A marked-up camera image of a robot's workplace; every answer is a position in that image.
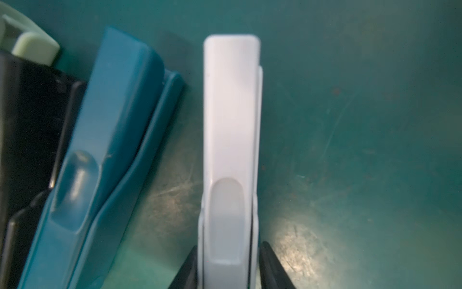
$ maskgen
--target plastic handle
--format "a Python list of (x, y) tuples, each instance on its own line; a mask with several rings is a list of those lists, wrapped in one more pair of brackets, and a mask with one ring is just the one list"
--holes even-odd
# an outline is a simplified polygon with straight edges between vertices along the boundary
[(19, 288), (67, 288), (89, 225), (134, 159), (163, 76), (146, 44), (106, 30)]
[(131, 167), (99, 210), (85, 239), (67, 289), (100, 288), (130, 219), (162, 135), (184, 82), (177, 72), (165, 71), (164, 89)]
[(248, 286), (259, 125), (260, 40), (204, 43), (203, 287)]

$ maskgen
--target black clamp jaw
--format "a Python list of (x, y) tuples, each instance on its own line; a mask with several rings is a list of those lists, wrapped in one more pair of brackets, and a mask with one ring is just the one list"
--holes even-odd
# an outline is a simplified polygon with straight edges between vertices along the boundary
[[(259, 264), (261, 289), (295, 289), (295, 286), (292, 284), (292, 281), (268, 242), (260, 244)], [(169, 289), (196, 288), (197, 246), (194, 246), (175, 278), (173, 278)]]

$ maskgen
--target scratch mark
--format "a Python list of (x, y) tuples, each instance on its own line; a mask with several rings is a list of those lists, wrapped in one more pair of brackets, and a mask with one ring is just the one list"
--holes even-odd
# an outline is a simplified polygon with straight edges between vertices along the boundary
[(295, 102), (295, 100), (293, 100), (292, 96), (290, 96), (290, 93), (288, 92), (288, 90), (282, 85), (282, 83), (280, 83), (279, 81), (276, 83), (277, 86), (279, 86), (282, 91), (284, 92), (286, 98), (293, 104), (293, 105), (297, 105), (297, 103)]
[(191, 164), (191, 168), (189, 169), (189, 175), (188, 175), (188, 181), (191, 181), (191, 177), (193, 176), (193, 171), (194, 171), (194, 163), (195, 161)]
[(177, 186), (174, 186), (174, 187), (171, 187), (169, 189), (166, 189), (166, 190), (163, 190), (163, 191), (160, 191), (158, 194), (156, 195), (153, 195), (153, 197), (160, 197), (162, 195), (166, 195), (166, 194), (169, 194), (169, 193), (173, 193), (173, 192), (176, 192), (176, 191), (179, 191), (179, 190), (190, 190), (192, 187), (194, 186), (197, 186), (199, 184), (202, 184), (202, 181), (200, 182), (186, 182), (184, 184), (180, 184), (180, 185), (177, 185)]
[(295, 271), (295, 268), (293, 268), (293, 266), (292, 266), (289, 262), (287, 262), (287, 264), (288, 264), (289, 267), (292, 269), (292, 271), (297, 272), (297, 271)]
[(330, 133), (329, 139), (327, 140), (326, 147), (324, 148), (324, 152), (322, 153), (321, 158), (319, 160), (322, 160), (324, 158), (324, 155), (326, 154), (327, 149), (329, 148), (330, 141), (332, 140), (332, 137), (334, 136), (335, 129), (337, 128), (337, 125), (339, 125), (339, 122), (340, 122), (343, 114), (345, 113), (346, 109), (350, 106), (351, 102), (356, 98), (357, 95), (358, 94), (353, 95), (351, 97), (350, 101), (348, 101), (346, 103), (346, 105), (342, 108), (342, 111), (340, 112), (339, 117), (337, 118), (337, 121), (335, 122), (334, 127), (332, 128), (332, 132)]

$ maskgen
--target blue plastic clip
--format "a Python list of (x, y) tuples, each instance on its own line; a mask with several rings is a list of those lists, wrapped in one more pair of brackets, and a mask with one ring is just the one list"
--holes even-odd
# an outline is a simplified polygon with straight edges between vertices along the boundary
[(103, 284), (183, 85), (146, 44), (106, 30), (18, 288)]

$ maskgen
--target scratched surface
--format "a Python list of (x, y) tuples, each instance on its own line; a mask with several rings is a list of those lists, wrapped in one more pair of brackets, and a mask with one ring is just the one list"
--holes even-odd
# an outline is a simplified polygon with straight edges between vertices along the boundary
[(299, 288), (462, 288), (459, 0), (7, 1), (88, 78), (107, 24), (188, 87), (104, 289), (167, 288), (197, 238), (202, 42), (255, 33), (260, 236)]

